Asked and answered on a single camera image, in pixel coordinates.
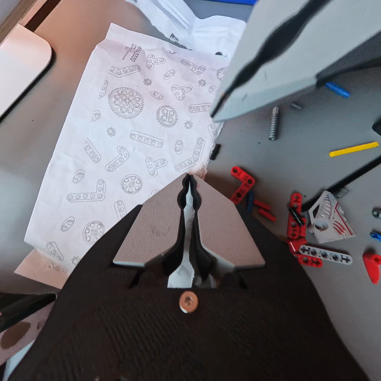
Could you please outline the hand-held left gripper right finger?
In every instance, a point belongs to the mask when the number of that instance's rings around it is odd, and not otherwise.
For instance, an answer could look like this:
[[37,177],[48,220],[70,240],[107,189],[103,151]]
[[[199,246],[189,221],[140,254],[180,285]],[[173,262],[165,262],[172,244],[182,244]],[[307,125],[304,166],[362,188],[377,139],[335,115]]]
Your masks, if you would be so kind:
[[192,226],[199,276],[222,279],[239,270],[262,268],[266,262],[236,205],[197,175],[190,176],[195,211]]

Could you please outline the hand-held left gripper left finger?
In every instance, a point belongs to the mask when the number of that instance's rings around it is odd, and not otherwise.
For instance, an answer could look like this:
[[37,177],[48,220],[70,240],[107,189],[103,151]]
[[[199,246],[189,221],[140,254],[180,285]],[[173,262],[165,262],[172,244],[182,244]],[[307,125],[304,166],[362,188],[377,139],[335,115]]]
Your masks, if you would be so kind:
[[161,270],[171,275],[182,263],[184,208],[190,175],[182,174],[143,204],[113,264]]

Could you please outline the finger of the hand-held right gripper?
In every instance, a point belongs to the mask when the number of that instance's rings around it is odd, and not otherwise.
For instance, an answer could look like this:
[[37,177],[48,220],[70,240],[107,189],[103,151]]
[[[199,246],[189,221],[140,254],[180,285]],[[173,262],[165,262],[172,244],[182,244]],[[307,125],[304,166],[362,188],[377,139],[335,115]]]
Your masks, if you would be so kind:
[[297,43],[313,1],[257,1],[222,80],[211,116],[240,116],[313,86]]
[[380,0],[257,1],[212,106],[226,121],[380,66]]

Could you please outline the red lego beam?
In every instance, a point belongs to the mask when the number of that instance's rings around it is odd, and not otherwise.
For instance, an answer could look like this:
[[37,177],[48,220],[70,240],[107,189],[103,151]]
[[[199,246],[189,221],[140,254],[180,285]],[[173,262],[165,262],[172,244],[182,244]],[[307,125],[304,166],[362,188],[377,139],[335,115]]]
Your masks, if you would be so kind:
[[299,238],[297,240],[288,240],[287,245],[291,254],[297,259],[298,263],[304,266],[310,266],[314,268],[322,268],[323,263],[319,258],[312,257],[310,255],[301,254],[298,250],[302,245],[307,244],[305,238]]
[[[289,203],[289,208],[295,207],[300,215],[302,216],[302,211],[301,211],[301,206],[302,206],[302,195],[300,193],[292,193],[290,197],[290,203]],[[298,226],[291,214],[288,212],[288,222],[287,222],[287,237],[290,240],[297,240],[299,238],[305,238],[306,237],[306,228],[307,228],[307,220],[304,216],[302,216],[303,219],[305,220],[305,225],[304,226]]]

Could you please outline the printed paper bag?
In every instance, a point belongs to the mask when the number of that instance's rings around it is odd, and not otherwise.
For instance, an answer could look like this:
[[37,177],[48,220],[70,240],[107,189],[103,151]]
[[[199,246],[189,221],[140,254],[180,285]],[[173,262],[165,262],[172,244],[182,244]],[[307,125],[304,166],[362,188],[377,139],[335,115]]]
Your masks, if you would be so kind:
[[15,274],[62,288],[110,228],[183,172],[204,178],[229,58],[110,24],[93,50],[26,230]]

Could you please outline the lego spring shock absorber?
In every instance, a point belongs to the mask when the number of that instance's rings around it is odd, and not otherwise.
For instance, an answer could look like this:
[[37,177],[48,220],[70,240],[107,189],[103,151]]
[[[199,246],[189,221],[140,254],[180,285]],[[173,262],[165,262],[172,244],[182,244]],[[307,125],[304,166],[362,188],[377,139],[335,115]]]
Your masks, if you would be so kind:
[[270,125],[269,125],[269,141],[275,141],[278,137],[278,128],[279,128],[279,107],[275,106],[272,109]]

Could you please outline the yellow lego axle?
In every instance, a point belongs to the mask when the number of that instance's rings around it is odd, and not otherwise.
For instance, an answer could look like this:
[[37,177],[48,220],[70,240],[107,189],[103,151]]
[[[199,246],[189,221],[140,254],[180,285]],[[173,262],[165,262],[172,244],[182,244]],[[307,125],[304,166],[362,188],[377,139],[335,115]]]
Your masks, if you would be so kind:
[[341,155],[346,155],[346,154],[351,154],[351,153],[355,153],[355,152],[360,152],[360,151],[363,151],[363,150],[369,150],[369,149],[377,148],[378,146],[379,146],[379,143],[376,142],[376,141],[369,142],[369,143],[366,143],[366,144],[355,145],[355,146],[351,146],[351,147],[347,147],[347,148],[342,148],[342,149],[339,149],[339,150],[331,151],[331,152],[329,152],[329,157],[332,158],[332,157],[337,157],[337,156],[341,156]]

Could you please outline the printed grey lego panel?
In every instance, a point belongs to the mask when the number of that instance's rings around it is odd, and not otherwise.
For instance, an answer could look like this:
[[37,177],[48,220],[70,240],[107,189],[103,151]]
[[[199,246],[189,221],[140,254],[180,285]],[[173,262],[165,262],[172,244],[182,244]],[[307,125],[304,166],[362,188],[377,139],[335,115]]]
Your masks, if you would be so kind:
[[308,210],[309,231],[318,244],[355,237],[355,232],[344,216],[334,195],[324,191]]

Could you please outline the light grey lego beam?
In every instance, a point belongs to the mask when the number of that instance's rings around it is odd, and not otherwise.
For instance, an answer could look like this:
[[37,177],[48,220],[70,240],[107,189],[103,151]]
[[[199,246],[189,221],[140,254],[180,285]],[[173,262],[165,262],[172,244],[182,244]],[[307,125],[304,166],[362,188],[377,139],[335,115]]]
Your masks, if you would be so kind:
[[340,263],[348,266],[353,263],[351,255],[340,251],[333,251],[325,247],[301,245],[298,252],[324,261]]

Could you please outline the long black lego axle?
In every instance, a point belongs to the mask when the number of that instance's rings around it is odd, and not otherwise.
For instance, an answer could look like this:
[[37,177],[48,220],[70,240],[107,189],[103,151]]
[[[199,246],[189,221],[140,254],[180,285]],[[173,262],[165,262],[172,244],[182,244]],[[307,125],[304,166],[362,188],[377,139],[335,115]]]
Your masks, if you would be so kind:
[[[345,178],[341,179],[339,182],[331,185],[329,188],[324,189],[323,191],[328,191],[330,193],[337,193],[340,189],[344,188],[345,186],[349,185],[350,183],[354,182],[358,178],[362,177],[369,171],[373,170],[374,168],[378,167],[381,164],[381,156],[378,156],[377,158],[373,159],[369,163],[365,164],[364,166],[360,167],[353,173],[349,174]],[[309,210],[320,198],[322,193],[319,195],[313,197],[309,201],[302,204],[301,210],[302,212],[306,212]]]

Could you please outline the red lego claw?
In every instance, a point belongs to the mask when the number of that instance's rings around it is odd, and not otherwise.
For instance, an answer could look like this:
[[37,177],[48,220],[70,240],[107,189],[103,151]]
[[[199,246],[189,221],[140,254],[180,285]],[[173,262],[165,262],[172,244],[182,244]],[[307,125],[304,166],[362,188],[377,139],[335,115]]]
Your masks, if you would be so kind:
[[363,261],[371,282],[378,284],[380,280],[381,256],[375,252],[366,251],[363,254]]

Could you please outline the black lego set box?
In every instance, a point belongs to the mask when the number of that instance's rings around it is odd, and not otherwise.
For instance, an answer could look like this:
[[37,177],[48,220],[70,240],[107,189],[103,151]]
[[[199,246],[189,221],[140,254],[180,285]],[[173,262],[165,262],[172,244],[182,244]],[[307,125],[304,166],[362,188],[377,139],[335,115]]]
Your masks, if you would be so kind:
[[37,338],[56,297],[56,293],[0,294],[0,365]]

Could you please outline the plain white paper bag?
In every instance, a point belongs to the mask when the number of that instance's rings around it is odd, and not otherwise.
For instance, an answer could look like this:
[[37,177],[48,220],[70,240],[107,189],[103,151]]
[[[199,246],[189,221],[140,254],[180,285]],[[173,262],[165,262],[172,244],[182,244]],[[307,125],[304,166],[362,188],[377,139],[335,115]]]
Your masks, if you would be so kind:
[[232,58],[247,23],[228,16],[198,18],[181,0],[127,0],[159,32],[189,50]]

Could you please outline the instruction sheet on stand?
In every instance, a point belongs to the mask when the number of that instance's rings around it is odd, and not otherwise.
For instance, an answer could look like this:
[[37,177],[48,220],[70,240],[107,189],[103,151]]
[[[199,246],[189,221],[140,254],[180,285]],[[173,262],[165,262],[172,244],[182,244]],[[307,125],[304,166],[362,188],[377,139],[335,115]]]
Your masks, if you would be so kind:
[[50,44],[17,24],[0,47],[0,116],[33,85],[53,57]]

